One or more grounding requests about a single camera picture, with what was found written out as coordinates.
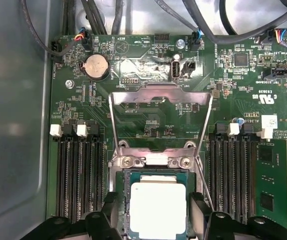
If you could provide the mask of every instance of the colored wires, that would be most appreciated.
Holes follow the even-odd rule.
[[[284,41],[284,36],[286,32],[287,32],[287,29],[275,29],[274,30],[277,43],[285,48],[287,48],[287,43]]]
[[[84,27],[82,27],[80,29],[79,33],[76,36],[74,36],[73,39],[77,42],[80,41],[81,39],[84,39],[85,38],[85,31],[86,31],[86,29]]]
[[[27,3],[26,0],[20,0],[21,3],[21,8],[22,8],[22,12],[23,12],[23,16],[24,16],[24,20],[27,23],[28,29],[30,31],[30,33],[32,34],[34,40],[37,42],[37,44],[43,49],[45,50],[47,53],[49,53],[50,55],[54,56],[54,57],[62,57],[63,55],[65,55],[66,53],[68,53],[75,45],[76,43],[81,40],[83,37],[85,37],[82,32],[80,32],[78,34],[78,36],[75,37],[75,40],[70,42],[68,44],[68,46],[63,49],[62,51],[58,52],[58,51],[53,51],[51,48],[49,48],[48,46],[46,46],[43,41],[40,39],[38,33],[36,32],[34,25],[31,21],[29,12],[28,12],[28,7],[27,7]]]
[[[278,17],[277,19],[269,22],[268,24],[261,26],[255,30],[250,32],[240,34],[240,35],[232,35],[232,36],[215,36],[211,29],[209,28],[208,24],[206,23],[198,5],[196,4],[195,0],[182,0],[185,8],[187,9],[188,13],[190,14],[193,21],[198,25],[198,27],[202,30],[203,34],[209,38],[211,42],[214,44],[236,44],[247,40],[249,38],[254,38],[260,36],[261,34],[265,33],[268,30],[274,29],[276,26],[281,25],[285,21],[287,21],[287,12],[282,16]]]

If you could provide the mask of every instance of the ram slot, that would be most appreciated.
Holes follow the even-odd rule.
[[[86,161],[87,161],[87,142],[79,142],[78,153],[78,205],[77,219],[87,210],[86,206]]]
[[[222,141],[216,141],[215,146],[215,164],[214,164],[214,172],[215,174],[215,189],[216,189],[216,206],[217,211],[223,211],[223,180],[222,180]]]
[[[71,196],[71,222],[75,223],[78,219],[78,196],[79,196],[79,143],[73,142],[73,153],[72,153],[72,196]]]
[[[248,219],[248,201],[247,201],[247,142],[242,140],[240,142],[240,210],[241,219],[240,222],[243,224],[247,223]]]
[[[233,141],[228,143],[228,213],[235,214],[235,145]]]
[[[239,141],[234,144],[234,195],[235,195],[235,214],[234,219],[239,221],[241,217],[241,191],[240,191],[240,145]]]
[[[249,141],[247,143],[249,149],[247,155],[247,199],[248,199],[248,216],[255,215],[255,162],[257,158],[257,144]]]
[[[92,174],[93,174],[93,209],[100,210],[103,202],[103,175],[104,175],[104,159],[103,144],[94,142],[92,144]]]
[[[58,143],[56,215],[61,217],[65,216],[66,147],[65,141]]]
[[[86,145],[86,152],[88,153],[87,155],[87,160],[84,163],[85,165],[85,171],[84,171],[84,209],[85,213],[86,212],[92,212],[94,210],[94,201],[93,201],[93,196],[92,196],[92,191],[93,191],[93,175],[92,175],[92,169],[93,169],[93,143],[90,142]]]
[[[228,174],[229,174],[229,165],[228,165],[228,141],[223,141],[221,143],[223,145],[222,148],[222,211],[227,213],[228,212],[228,206],[230,202],[230,196],[229,196],[229,182],[228,182]]]
[[[75,159],[75,143],[73,141],[68,142],[67,146],[67,189],[66,189],[66,205],[65,212],[66,217],[73,219],[73,205],[74,205],[74,159]]]
[[[209,188],[210,188],[210,194],[211,194],[211,199],[212,202],[214,203],[214,208],[217,209],[217,203],[215,202],[215,199],[217,198],[217,193],[216,193],[216,178],[214,174],[214,169],[215,169],[215,160],[216,160],[216,141],[211,141],[210,142],[210,159],[209,159]]]

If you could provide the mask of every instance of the usb port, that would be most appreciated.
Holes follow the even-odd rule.
[[[180,63],[178,61],[171,62],[171,78],[177,79],[180,77]]]

